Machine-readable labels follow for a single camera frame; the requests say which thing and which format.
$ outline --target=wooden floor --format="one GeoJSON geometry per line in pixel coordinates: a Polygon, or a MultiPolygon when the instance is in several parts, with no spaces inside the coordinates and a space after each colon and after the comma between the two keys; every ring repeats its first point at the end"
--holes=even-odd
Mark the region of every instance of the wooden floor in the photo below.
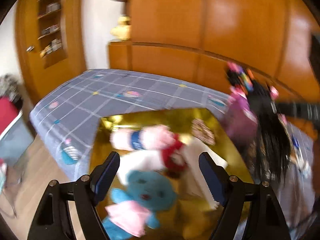
{"type": "MultiPolygon", "coordinates": [[[[19,240],[27,239],[36,208],[49,181],[52,179],[56,179],[60,183],[69,181],[51,157],[39,136],[20,158],[18,170],[24,164],[25,173],[21,185],[12,187],[11,191],[6,191],[8,199],[15,199],[17,218],[8,218],[4,214],[4,212],[7,212],[12,215],[13,212],[5,196],[0,195],[1,214],[19,240]]],[[[84,240],[75,204],[69,202],[69,205],[76,237],[78,240],[84,240]]]]}

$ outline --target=bed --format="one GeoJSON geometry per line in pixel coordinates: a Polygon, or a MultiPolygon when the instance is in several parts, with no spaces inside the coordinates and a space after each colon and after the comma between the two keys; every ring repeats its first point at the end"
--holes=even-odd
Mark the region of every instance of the bed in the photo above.
{"type": "MultiPolygon", "coordinates": [[[[30,119],[58,166],[71,181],[89,172],[90,150],[100,117],[138,111],[205,107],[223,117],[228,95],[174,78],[115,69],[87,70],[62,84],[31,111],[30,119]],[[72,146],[80,159],[66,164],[62,150],[72,146]]],[[[292,124],[303,157],[312,165],[312,140],[292,124]]],[[[284,186],[274,187],[289,227],[310,215],[314,203],[311,178],[291,165],[284,186]]],[[[307,223],[292,231],[296,239],[307,223]]],[[[240,238],[244,225],[238,228],[240,238]]]]}

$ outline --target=gold reflective surface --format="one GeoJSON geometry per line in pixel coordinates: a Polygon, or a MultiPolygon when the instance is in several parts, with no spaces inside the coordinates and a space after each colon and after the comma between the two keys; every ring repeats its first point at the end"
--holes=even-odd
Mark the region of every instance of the gold reflective surface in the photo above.
{"type": "MultiPolygon", "coordinates": [[[[227,173],[238,176],[243,182],[253,183],[236,147],[228,138],[218,120],[205,108],[147,111],[101,118],[92,149],[90,172],[97,165],[102,164],[110,152],[116,151],[120,155],[128,153],[128,151],[112,148],[109,141],[109,135],[112,130],[119,128],[139,130],[144,126],[164,124],[169,126],[172,132],[179,133],[180,140],[188,144],[188,141],[192,138],[191,125],[195,118],[202,119],[214,133],[216,144],[209,147],[228,162],[227,173]]],[[[141,239],[207,240],[221,216],[222,208],[219,207],[215,211],[210,210],[205,199],[184,194],[183,182],[179,178],[168,177],[168,179],[178,195],[176,203],[168,211],[157,212],[156,216],[160,221],[161,227],[158,229],[146,227],[146,235],[141,239]]],[[[115,176],[110,188],[112,187],[125,189],[120,184],[117,176],[115,176]]],[[[107,194],[106,198],[96,207],[101,220],[107,216],[104,207],[111,204],[113,203],[109,194],[107,194]]],[[[242,219],[247,216],[248,211],[249,203],[245,203],[242,219]]]]}

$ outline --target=black metal bracket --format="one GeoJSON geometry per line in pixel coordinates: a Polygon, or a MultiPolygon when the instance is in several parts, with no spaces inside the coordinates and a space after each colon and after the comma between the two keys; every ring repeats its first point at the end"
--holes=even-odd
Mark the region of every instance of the black metal bracket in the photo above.
{"type": "MultiPolygon", "coordinates": [[[[33,218],[28,240],[76,240],[68,201],[76,204],[87,240],[109,240],[95,206],[106,196],[119,164],[119,154],[112,152],[91,175],[83,175],[70,183],[50,181],[33,218]]],[[[277,198],[271,186],[264,184],[267,182],[254,185],[229,176],[206,152],[199,156],[199,167],[213,197],[224,207],[210,240],[234,238],[245,201],[251,201],[251,206],[243,240],[290,239],[277,198]]]]}
{"type": "Polygon", "coordinates": [[[111,152],[91,175],[75,182],[48,184],[33,218],[28,240],[76,240],[68,201],[74,201],[86,239],[109,240],[95,206],[103,200],[119,168],[120,156],[111,152]]]}
{"type": "Polygon", "coordinates": [[[229,176],[207,152],[199,156],[199,167],[212,196],[224,207],[211,240],[233,240],[246,201],[251,204],[242,240],[291,239],[279,202],[267,181],[255,185],[229,176]]]}

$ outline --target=built-in shelf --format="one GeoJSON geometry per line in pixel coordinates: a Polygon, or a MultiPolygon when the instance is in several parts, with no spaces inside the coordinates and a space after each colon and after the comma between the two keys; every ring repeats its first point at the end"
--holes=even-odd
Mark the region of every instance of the built-in shelf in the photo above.
{"type": "Polygon", "coordinates": [[[46,57],[48,57],[48,56],[52,56],[52,55],[54,55],[55,54],[55,52],[59,52],[59,49],[57,49],[57,50],[55,50],[55,51],[53,51],[53,52],[51,52],[51,53],[49,53],[49,54],[47,54],[47,55],[44,55],[42,58],[46,58],[46,57]]]}
{"type": "Polygon", "coordinates": [[[57,12],[59,12],[59,11],[61,11],[61,9],[54,10],[54,11],[51,11],[51,12],[45,13],[45,14],[43,14],[43,15],[39,15],[39,16],[38,16],[38,19],[44,18],[44,17],[46,17],[46,16],[48,16],[48,15],[51,15],[51,14],[57,13],[57,12]]]}
{"type": "Polygon", "coordinates": [[[39,39],[42,39],[43,37],[49,36],[49,35],[51,35],[51,34],[53,34],[53,33],[56,33],[56,32],[58,32],[58,31],[60,31],[60,28],[59,28],[59,27],[58,27],[55,31],[53,31],[53,32],[50,32],[50,33],[47,33],[47,34],[45,34],[45,35],[40,36],[40,37],[38,38],[38,40],[39,40],[39,39]]]}

